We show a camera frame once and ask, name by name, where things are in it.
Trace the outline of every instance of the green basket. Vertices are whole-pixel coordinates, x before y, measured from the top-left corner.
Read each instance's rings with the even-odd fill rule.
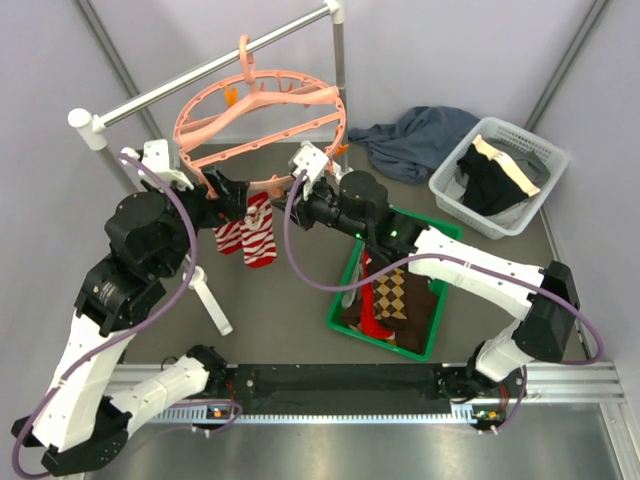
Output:
[[[437,228],[442,233],[453,238],[454,240],[460,240],[462,238],[462,229],[457,225],[452,225],[450,223],[424,217],[422,215],[416,215],[415,213],[407,212],[406,210],[401,210],[399,208],[395,208],[395,210],[397,212],[404,213],[405,215],[409,215],[410,217],[417,218],[418,220],[422,220],[423,222]],[[363,242],[358,242],[356,244],[356,248],[353,250],[353,254],[349,259],[347,270],[342,276],[340,285],[346,285],[351,281],[354,270],[356,269],[356,266],[358,264],[363,246]],[[431,357],[433,346],[436,343],[438,326],[440,325],[440,319],[442,318],[442,312],[444,310],[444,304],[447,299],[447,291],[449,290],[449,285],[440,280],[434,280],[429,285],[429,289],[438,296],[438,305],[436,306],[436,310],[435,312],[433,312],[433,316],[431,317],[431,321],[429,322],[429,327],[427,329],[427,343],[425,351],[422,355],[410,352],[395,345],[391,345],[383,340],[367,337],[363,333],[351,330],[344,323],[342,323],[342,320],[340,320],[340,315],[342,315],[342,312],[344,311],[344,309],[342,308],[342,297],[344,296],[344,292],[337,294],[333,299],[331,309],[329,310],[329,315],[327,316],[327,325],[329,326],[329,328],[336,330],[337,332],[344,333],[345,335],[349,335],[350,337],[359,338],[360,340],[364,340],[365,342],[377,345],[378,347],[399,353],[400,355],[404,355],[405,357],[417,360],[418,362],[426,362]]]

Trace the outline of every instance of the pink hanger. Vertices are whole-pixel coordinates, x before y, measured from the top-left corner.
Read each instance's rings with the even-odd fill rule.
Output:
[[[286,139],[305,132],[307,130],[317,128],[321,125],[325,125],[330,122],[338,122],[336,128],[336,138],[334,142],[325,149],[325,152],[329,157],[333,157],[337,147],[342,141],[344,136],[344,126],[346,125],[346,113],[344,105],[340,100],[340,95],[336,87],[330,87],[320,80],[313,79],[308,75],[302,75],[297,72],[289,72],[283,70],[261,70],[256,72],[255,59],[253,54],[247,52],[247,42],[249,37],[242,35],[238,46],[240,63],[242,66],[242,74],[236,75],[231,78],[227,78],[220,82],[217,82],[210,87],[205,88],[202,92],[196,95],[191,101],[185,105],[178,116],[175,126],[175,138],[180,145],[180,156],[184,164],[194,171],[198,178],[202,181],[204,176],[201,169],[207,165],[224,161],[232,156],[240,153],[258,149],[264,145],[276,142],[278,140]],[[300,81],[300,88],[293,89],[293,82],[289,84],[286,91],[282,86],[282,78],[287,77]],[[258,78],[276,78],[278,82],[278,92],[265,91],[265,83],[262,82],[260,88],[256,86],[256,80]],[[224,113],[213,115],[200,120],[191,120],[189,117],[192,109],[200,103],[206,96],[211,95],[217,90],[228,88],[234,83],[244,81],[249,85],[250,93],[243,99],[237,101],[234,105],[229,107]],[[188,152],[194,148],[202,145],[209,138],[219,133],[224,127],[233,122],[236,118],[271,105],[277,104],[301,104],[308,105],[321,105],[321,104],[335,104],[336,111],[332,114],[325,115],[315,120],[303,123],[293,128],[283,130],[281,132],[269,135],[267,137],[257,139],[253,142],[234,147],[223,152],[210,155],[198,160],[191,160]],[[278,187],[286,186],[291,183],[292,178],[290,176],[284,177],[272,177],[269,180],[261,182],[251,182],[250,188],[252,190],[265,190],[265,189],[277,189]],[[215,196],[215,192],[210,188],[210,195]]]

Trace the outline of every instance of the red and white striped sock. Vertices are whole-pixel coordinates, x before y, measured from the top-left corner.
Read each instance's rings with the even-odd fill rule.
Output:
[[[230,255],[242,248],[242,233],[240,232],[240,224],[242,222],[226,223],[221,227],[214,228],[213,233],[216,236],[218,251],[225,255]]]
[[[247,215],[240,224],[240,231],[244,263],[251,268],[273,263],[278,255],[273,238],[273,209],[267,192],[249,198]]]

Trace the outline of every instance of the gray cloth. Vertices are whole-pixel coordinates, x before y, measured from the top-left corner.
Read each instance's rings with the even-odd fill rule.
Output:
[[[498,150],[505,152],[513,158],[520,170],[522,170],[522,173],[524,173],[536,187],[542,188],[542,186],[549,180],[549,169],[535,152],[523,152],[499,140],[485,140],[490,145],[493,145]],[[467,188],[467,181],[467,175],[463,174],[459,167],[456,168],[455,175],[451,178],[447,187],[444,189],[444,194],[447,197],[462,203],[462,197],[464,197],[464,192]],[[531,203],[531,199],[516,203],[500,213],[489,215],[485,218],[503,228],[511,228],[511,226],[513,226],[522,217],[529,203]]]
[[[409,184],[435,172],[479,119],[451,107],[415,107],[397,123],[349,130],[349,141],[362,145],[373,166]]]

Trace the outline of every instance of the pink circular sock hanger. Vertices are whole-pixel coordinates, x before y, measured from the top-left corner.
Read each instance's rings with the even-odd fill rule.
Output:
[[[176,120],[174,137],[179,145],[180,158],[182,163],[198,177],[200,183],[209,186],[209,196],[217,196],[215,190],[202,174],[202,169],[217,162],[229,160],[235,155],[257,150],[260,147],[280,140],[293,137],[313,128],[318,128],[332,122],[337,122],[336,137],[331,145],[325,148],[325,153],[330,159],[333,158],[337,148],[342,142],[346,125],[346,112],[338,89],[322,82],[321,80],[298,72],[287,70],[258,70],[255,69],[255,59],[253,54],[247,52],[249,37],[242,35],[238,46],[242,73],[226,78],[203,89],[193,97],[182,109]],[[264,80],[276,79],[278,91],[266,90]],[[288,88],[283,85],[288,80]],[[235,84],[249,85],[250,93],[244,98],[233,99],[229,108],[218,115],[194,120],[190,117],[193,109],[205,98],[213,94],[229,92]],[[204,158],[192,159],[190,152],[202,145],[210,138],[213,138],[236,118],[272,105],[299,104],[304,107],[309,105],[334,105],[335,112],[316,118],[293,128],[256,139],[244,145],[230,148],[223,152],[218,152]],[[269,190],[276,192],[278,188],[289,185],[293,182],[290,175],[272,176],[269,179],[251,182],[251,190]]]

